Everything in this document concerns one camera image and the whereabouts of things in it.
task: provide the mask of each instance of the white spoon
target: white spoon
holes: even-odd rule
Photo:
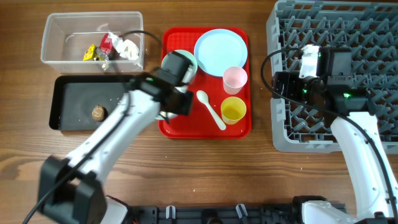
[[[207,94],[204,91],[199,90],[197,91],[197,98],[200,103],[203,103],[204,105],[207,106],[207,109],[210,111],[210,114],[212,115],[214,121],[216,121],[217,126],[224,131],[226,129],[226,125],[224,124],[224,121],[217,115],[217,113],[210,106],[209,97],[207,96]]]

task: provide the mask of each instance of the plastic crate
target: plastic crate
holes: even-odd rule
[[[354,88],[366,88],[376,104],[387,153],[398,153],[398,4],[278,1],[267,20],[267,51],[349,47]],[[299,71],[294,52],[271,58],[272,75]],[[317,110],[271,99],[272,138],[284,152],[333,152],[340,147]]]
[[[122,34],[144,30],[140,12],[69,12],[49,15],[45,24],[41,60],[61,73],[103,73],[103,62],[83,61],[91,44],[99,46],[109,31]],[[110,60],[106,72],[139,72],[144,64],[144,34],[130,34],[126,39],[139,48],[139,63]]]

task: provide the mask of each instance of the blue plate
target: blue plate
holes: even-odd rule
[[[193,54],[203,71],[222,77],[229,67],[243,67],[248,59],[248,48],[235,32],[214,29],[198,39]]]

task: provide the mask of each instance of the wire grid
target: wire grid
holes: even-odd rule
[[[381,140],[398,141],[398,16],[392,20],[377,17],[365,21],[290,16],[279,18],[279,28],[283,49],[307,44],[351,49],[353,88],[365,88],[371,94],[377,108]],[[295,56],[295,52],[282,54],[283,71],[300,71],[300,61]],[[317,110],[290,102],[286,102],[285,110],[284,127],[290,139],[335,141],[329,125]]]

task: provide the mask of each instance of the brown object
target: brown object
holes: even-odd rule
[[[13,4],[0,3],[1,30],[7,34],[0,36],[7,43],[0,54],[0,223],[21,224],[37,202],[43,161],[51,154],[63,158],[91,134],[49,128],[54,82],[61,74],[40,61],[47,16],[88,9],[140,11],[145,29],[158,37],[172,26],[234,26],[249,36],[251,133],[237,141],[170,140],[153,122],[114,166],[104,186],[107,194],[130,205],[163,207],[289,203],[295,195],[322,195],[356,213],[342,153],[281,153],[272,145],[271,93],[261,82],[260,66],[267,56],[266,21],[276,0],[6,1]],[[158,43],[150,37],[145,43],[145,67],[159,66]],[[21,47],[24,56],[17,58]],[[264,73],[270,82],[269,63]],[[398,155],[388,159],[398,176]],[[53,222],[36,214],[30,223]]]
[[[91,114],[95,121],[103,121],[106,116],[106,109],[103,106],[96,106]]]

